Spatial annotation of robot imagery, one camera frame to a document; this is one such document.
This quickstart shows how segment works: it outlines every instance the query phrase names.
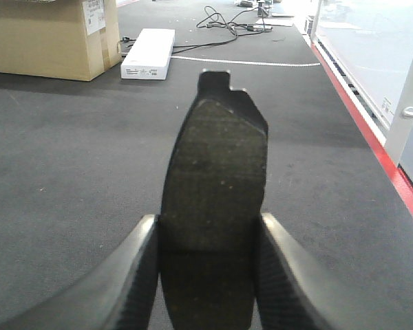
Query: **cardboard box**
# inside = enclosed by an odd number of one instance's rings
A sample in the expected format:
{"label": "cardboard box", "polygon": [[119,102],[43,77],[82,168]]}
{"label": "cardboard box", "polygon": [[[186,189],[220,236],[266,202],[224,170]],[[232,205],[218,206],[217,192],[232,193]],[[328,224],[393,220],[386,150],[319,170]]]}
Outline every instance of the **cardboard box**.
{"label": "cardboard box", "polygon": [[91,80],[121,60],[115,0],[0,0],[0,72]]}

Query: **power cord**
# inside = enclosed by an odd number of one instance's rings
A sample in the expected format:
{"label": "power cord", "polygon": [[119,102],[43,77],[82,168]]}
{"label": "power cord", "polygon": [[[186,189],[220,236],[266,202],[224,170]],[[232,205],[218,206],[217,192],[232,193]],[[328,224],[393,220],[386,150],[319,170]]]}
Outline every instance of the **power cord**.
{"label": "power cord", "polygon": [[[259,27],[256,24],[243,24],[243,23],[236,23],[234,21],[241,14],[244,14],[245,12],[252,12],[258,9],[259,7],[255,7],[251,10],[243,10],[239,12],[238,14],[236,14],[229,22],[227,22],[226,19],[223,17],[223,15],[220,12],[218,12],[214,7],[210,5],[206,5],[204,7],[206,18],[201,20],[199,23],[197,23],[196,27],[207,28],[207,29],[226,28],[232,34],[233,37],[229,40],[217,41],[214,43],[201,43],[197,45],[175,45],[173,46],[173,48],[183,48],[183,49],[173,51],[172,54],[188,52],[189,50],[195,50],[196,48],[200,48],[200,47],[226,45],[227,43],[236,41],[240,36],[252,36],[252,35],[261,34],[264,32],[271,32],[272,29],[267,29],[265,26],[264,18],[268,16],[268,13],[265,11],[264,8],[261,8],[262,9],[262,25]],[[239,31],[248,31],[249,33],[239,33]],[[134,44],[135,41],[136,39],[131,39],[128,36],[123,36],[123,38],[121,39],[121,42],[123,43],[132,43],[130,45],[127,45],[126,48],[130,48]]]}

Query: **white box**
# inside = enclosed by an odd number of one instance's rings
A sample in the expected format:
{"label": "white box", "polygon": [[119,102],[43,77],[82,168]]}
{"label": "white box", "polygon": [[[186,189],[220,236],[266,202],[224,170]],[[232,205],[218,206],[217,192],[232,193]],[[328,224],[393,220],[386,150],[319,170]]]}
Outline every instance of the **white box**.
{"label": "white box", "polygon": [[142,29],[121,65],[121,78],[164,80],[174,36],[175,30]]}

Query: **brake pad friction material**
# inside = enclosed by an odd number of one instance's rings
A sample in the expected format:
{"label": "brake pad friction material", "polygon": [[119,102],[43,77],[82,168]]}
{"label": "brake pad friction material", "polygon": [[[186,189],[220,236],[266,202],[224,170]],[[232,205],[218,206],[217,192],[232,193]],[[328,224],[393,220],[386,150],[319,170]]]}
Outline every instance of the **brake pad friction material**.
{"label": "brake pad friction material", "polygon": [[268,127],[229,81],[228,72],[201,74],[165,180],[160,271],[175,330],[251,325]]}

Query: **white cable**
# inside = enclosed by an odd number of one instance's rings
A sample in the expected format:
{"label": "white cable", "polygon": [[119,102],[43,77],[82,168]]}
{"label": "white cable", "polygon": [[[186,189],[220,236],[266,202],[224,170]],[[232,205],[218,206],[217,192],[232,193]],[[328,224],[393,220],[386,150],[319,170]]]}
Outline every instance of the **white cable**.
{"label": "white cable", "polygon": [[251,62],[247,60],[215,60],[212,58],[197,58],[173,55],[171,58],[179,58],[180,60],[199,61],[199,62],[212,62],[212,63],[227,63],[227,64],[245,64],[245,65],[265,65],[267,67],[316,67],[320,63],[271,63],[271,62]]}

